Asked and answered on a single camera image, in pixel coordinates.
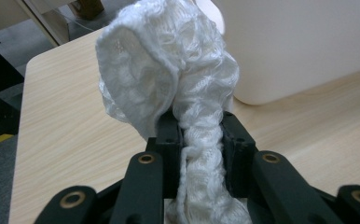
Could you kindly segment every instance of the gray carpet floor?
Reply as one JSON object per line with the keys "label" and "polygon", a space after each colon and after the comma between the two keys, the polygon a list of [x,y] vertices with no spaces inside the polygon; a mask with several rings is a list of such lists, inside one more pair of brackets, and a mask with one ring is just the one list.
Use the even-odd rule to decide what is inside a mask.
{"label": "gray carpet floor", "polygon": [[[121,8],[132,2],[133,0],[102,0],[104,11],[93,21],[76,18],[68,6],[61,7],[60,12],[71,19],[68,20],[68,29],[70,39],[74,40],[91,32],[77,25],[75,21],[91,30],[98,30],[109,24]],[[53,49],[46,37],[31,20],[1,30],[0,41],[0,54],[23,76],[25,76],[26,64],[34,56]],[[0,92],[0,97],[6,101],[21,93],[22,89],[23,84],[14,86]],[[17,141],[18,136],[15,135],[0,143],[0,223],[8,223]]]}

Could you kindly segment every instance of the white container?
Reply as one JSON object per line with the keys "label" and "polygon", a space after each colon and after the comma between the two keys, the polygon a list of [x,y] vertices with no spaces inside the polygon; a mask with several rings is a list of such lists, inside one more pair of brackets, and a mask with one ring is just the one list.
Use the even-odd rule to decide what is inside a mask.
{"label": "white container", "polygon": [[360,71],[360,0],[214,0],[241,68],[235,97],[262,105]]}

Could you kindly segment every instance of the white cloth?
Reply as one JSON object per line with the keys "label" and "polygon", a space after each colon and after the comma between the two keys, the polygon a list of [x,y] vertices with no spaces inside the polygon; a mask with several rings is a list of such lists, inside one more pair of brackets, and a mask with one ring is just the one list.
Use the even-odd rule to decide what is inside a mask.
{"label": "white cloth", "polygon": [[224,185],[219,123],[239,67],[215,25],[188,0],[142,0],[122,9],[96,43],[106,112],[145,139],[173,108],[185,130],[177,198],[166,220],[248,223]]}

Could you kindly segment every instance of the light wood table surface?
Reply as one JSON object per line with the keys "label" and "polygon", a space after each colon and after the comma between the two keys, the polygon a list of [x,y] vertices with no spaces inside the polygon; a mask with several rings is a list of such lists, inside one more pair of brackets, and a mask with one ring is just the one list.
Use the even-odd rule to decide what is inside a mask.
{"label": "light wood table surface", "polygon": [[[100,191],[145,150],[133,127],[105,114],[95,40],[101,31],[33,58],[27,66],[10,223],[32,223],[62,189]],[[360,73],[267,105],[235,100],[259,150],[285,155],[307,181],[336,194],[360,184]]]}

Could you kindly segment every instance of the black bracket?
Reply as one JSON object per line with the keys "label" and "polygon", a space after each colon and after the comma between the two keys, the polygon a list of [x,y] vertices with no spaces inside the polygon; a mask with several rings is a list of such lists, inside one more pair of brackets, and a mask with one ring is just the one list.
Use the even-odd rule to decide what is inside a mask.
{"label": "black bracket", "polygon": [[[360,186],[344,186],[337,197],[310,186],[291,163],[272,151],[258,151],[238,119],[225,112],[223,159],[226,187],[247,198],[254,224],[360,223]],[[96,193],[90,187],[64,189],[35,223],[163,223],[163,199],[175,198],[183,133],[169,111],[156,138],[131,158],[124,179]]]}

